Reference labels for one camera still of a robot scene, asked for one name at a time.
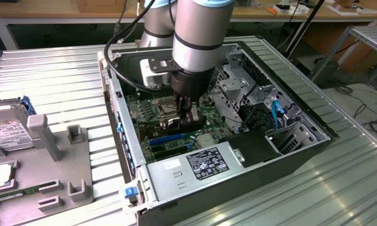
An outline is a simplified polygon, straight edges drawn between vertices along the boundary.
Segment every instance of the wooden shelf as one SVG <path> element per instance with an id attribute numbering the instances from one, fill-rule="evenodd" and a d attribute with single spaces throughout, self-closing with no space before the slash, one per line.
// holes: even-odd
<path id="1" fill-rule="evenodd" d="M 33 18 L 116 18 L 119 13 L 80 13 L 76 0 L 20 0 L 19 3 L 0 3 L 0 17 L 33 17 Z M 295 16 L 305 19 L 309 14 Z M 124 17 L 136 17 L 136 2 L 128 1 Z M 261 8 L 236 7 L 232 18 L 291 18 L 289 15 L 273 15 Z M 340 16 L 332 12 L 325 4 L 319 10 L 316 19 L 365 18 L 377 19 L 377 14 L 361 14 L 360 16 Z"/>

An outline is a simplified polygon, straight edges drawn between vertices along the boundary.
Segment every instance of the warning label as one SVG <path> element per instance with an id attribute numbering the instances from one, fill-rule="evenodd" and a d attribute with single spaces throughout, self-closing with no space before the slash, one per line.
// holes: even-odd
<path id="1" fill-rule="evenodd" d="M 28 143 L 32 139 L 21 123 L 0 126 L 0 148 Z"/>
<path id="2" fill-rule="evenodd" d="M 203 180 L 229 170 L 220 151 L 216 147 L 196 154 L 188 155 L 188 162 L 196 178 Z"/>

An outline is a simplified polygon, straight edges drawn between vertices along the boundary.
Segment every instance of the motherboard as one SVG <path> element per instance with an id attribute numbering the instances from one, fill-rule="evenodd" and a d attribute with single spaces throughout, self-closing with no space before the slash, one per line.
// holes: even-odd
<path id="1" fill-rule="evenodd" d="M 143 99 L 137 95 L 127 95 L 127 105 L 148 163 L 215 145 L 235 133 L 215 107 L 212 95 L 200 99 L 199 110 L 207 117 L 204 128 L 171 136 L 160 128 L 160 122 L 177 117 L 173 96 Z"/>

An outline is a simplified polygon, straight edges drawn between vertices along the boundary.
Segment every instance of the ribbed aluminum surface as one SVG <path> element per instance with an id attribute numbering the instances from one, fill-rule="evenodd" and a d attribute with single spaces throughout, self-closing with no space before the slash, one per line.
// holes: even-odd
<path id="1" fill-rule="evenodd" d="M 101 91 L 101 50 L 103 46 L 88 46 L 5 51 L 0 63 L 0 99 L 27 95 L 36 112 L 47 114 L 53 132 L 73 124 L 88 128 L 96 200 L 116 194 L 123 184 Z"/>
<path id="2" fill-rule="evenodd" d="M 377 26 L 351 27 L 349 33 L 377 51 Z"/>
<path id="3" fill-rule="evenodd" d="M 273 48 L 247 45 L 341 138 L 292 175 L 177 225 L 377 225 L 377 146 Z"/>
<path id="4" fill-rule="evenodd" d="M 265 60 L 341 138 L 296 173 L 179 225 L 377 225 L 377 146 L 268 43 L 255 37 L 227 39 L 237 40 Z M 121 213 L 117 196 L 123 178 L 100 88 L 101 48 L 4 52 L 0 99 L 27 94 L 37 112 L 48 114 L 52 131 L 76 123 L 89 129 L 96 201 L 35 225 L 133 224 L 133 217 Z"/>

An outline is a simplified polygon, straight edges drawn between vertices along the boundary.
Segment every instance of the blue latch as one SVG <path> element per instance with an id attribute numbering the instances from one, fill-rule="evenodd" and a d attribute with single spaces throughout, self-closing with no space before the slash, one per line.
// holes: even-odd
<path id="1" fill-rule="evenodd" d="M 124 197 L 127 199 L 135 197 L 137 194 L 139 194 L 137 187 L 129 187 L 124 190 Z"/>
<path id="2" fill-rule="evenodd" d="M 285 113 L 281 105 L 279 104 L 279 101 L 275 100 L 271 104 L 271 112 L 272 112 L 272 117 L 275 118 L 275 123 L 276 123 L 276 129 L 277 129 L 277 110 L 281 112 L 281 113 Z"/>
<path id="3" fill-rule="evenodd" d="M 123 133 L 121 122 L 119 122 L 119 124 L 117 124 L 117 132 L 119 132 L 119 133 Z"/>
<path id="4" fill-rule="evenodd" d="M 35 114 L 36 114 L 36 111 L 35 111 L 35 109 L 33 109 L 33 106 L 32 106 L 29 97 L 27 97 L 25 95 L 23 95 L 23 96 L 20 97 L 20 101 L 21 101 L 23 104 L 25 105 L 27 110 L 28 110 L 28 112 L 29 112 L 29 115 L 35 115 Z"/>

